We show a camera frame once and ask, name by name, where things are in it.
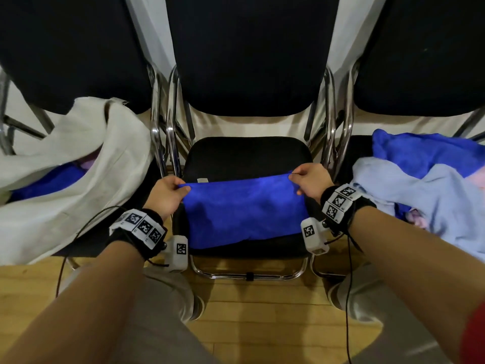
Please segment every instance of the hand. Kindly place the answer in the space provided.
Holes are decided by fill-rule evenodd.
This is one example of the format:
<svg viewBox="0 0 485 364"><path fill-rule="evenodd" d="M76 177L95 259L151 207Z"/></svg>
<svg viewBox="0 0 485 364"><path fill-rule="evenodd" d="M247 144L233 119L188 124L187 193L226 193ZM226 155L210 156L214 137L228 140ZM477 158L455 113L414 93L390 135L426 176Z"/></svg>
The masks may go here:
<svg viewBox="0 0 485 364"><path fill-rule="evenodd" d="M315 199L318 204L320 204L320 198L325 189L334 185L330 174L322 164L300 165L294 169L288 178L300 185L300 189L297 191L298 195L305 194Z"/></svg>
<svg viewBox="0 0 485 364"><path fill-rule="evenodd" d="M185 195L189 194L190 186L179 188L178 185L182 184L185 181L173 175L158 180L143 208L155 211L165 222L177 210Z"/></svg>

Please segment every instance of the person's left arm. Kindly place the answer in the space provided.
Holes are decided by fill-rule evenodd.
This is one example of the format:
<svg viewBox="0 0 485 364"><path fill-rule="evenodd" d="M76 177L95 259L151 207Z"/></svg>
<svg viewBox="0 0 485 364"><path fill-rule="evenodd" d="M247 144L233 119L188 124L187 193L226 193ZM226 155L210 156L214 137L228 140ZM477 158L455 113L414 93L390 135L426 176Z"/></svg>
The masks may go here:
<svg viewBox="0 0 485 364"><path fill-rule="evenodd" d="M173 213L189 187L175 176L158 181L145 208ZM139 287L144 259L116 241L94 260L19 337L0 364L101 364L120 337Z"/></svg>

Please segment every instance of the black chair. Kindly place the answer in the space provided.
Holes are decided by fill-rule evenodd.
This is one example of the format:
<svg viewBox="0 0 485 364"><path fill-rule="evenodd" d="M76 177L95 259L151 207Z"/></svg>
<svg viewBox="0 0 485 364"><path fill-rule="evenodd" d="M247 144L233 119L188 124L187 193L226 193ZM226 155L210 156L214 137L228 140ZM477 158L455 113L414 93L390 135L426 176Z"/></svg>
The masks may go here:
<svg viewBox="0 0 485 364"><path fill-rule="evenodd" d="M0 5L0 145L4 154L15 154L16 129L38 139L45 137L4 115L10 79L48 133L53 125L44 110L64 115L77 97L117 97L135 113L151 108L156 160L124 205L141 207L155 182L167 174L159 133L163 77L142 54L125 0L0 0ZM113 212L56 255L97 256L104 249L108 226L121 213Z"/></svg>
<svg viewBox="0 0 485 364"><path fill-rule="evenodd" d="M386 0L362 57L348 73L335 181L351 181L355 161L372 156L371 136L351 137L354 103L391 116L473 111L455 136L470 133L485 115L484 8L485 0ZM471 139L484 138L481 133Z"/></svg>
<svg viewBox="0 0 485 364"><path fill-rule="evenodd" d="M333 161L335 97L325 67L339 0L166 0L177 66L169 79L166 130L174 172L186 182L225 181L287 173L312 162ZM326 120L310 137L324 80ZM185 136L176 107L183 103ZM289 116L311 107L305 141L289 137L208 137L195 142L191 106L218 116ZM188 153L180 166L177 136ZM308 202L312 209L316 203ZM189 238L183 206L174 233ZM302 258L291 275L215 274L200 270L193 256L238 259ZM291 280L306 269L309 253L300 233L241 241L209 249L190 248L195 272L211 279Z"/></svg>

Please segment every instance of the pants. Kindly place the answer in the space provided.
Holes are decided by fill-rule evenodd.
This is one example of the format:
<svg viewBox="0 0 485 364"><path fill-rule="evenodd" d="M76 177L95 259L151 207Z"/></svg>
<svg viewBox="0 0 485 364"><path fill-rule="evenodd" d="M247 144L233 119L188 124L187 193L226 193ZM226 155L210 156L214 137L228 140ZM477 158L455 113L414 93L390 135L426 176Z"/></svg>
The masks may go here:
<svg viewBox="0 0 485 364"><path fill-rule="evenodd" d="M349 283L347 276L337 291L343 309ZM384 326L379 337L352 359L353 364L451 363L434 337L385 285L371 264L354 272L348 312L359 322L379 321Z"/></svg>
<svg viewBox="0 0 485 364"><path fill-rule="evenodd" d="M61 291L83 268L76 269ZM146 276L111 363L118 364L217 364L185 326L192 316L193 293L184 276L163 273L156 266Z"/></svg>

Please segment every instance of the red shirt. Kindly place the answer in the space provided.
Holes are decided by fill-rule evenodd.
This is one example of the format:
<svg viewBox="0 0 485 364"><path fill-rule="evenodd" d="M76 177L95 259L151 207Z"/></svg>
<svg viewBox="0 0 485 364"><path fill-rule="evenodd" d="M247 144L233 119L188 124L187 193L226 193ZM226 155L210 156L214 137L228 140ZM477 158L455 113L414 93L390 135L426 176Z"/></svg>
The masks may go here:
<svg viewBox="0 0 485 364"><path fill-rule="evenodd" d="M485 363L485 302L468 321L461 339L461 364Z"/></svg>

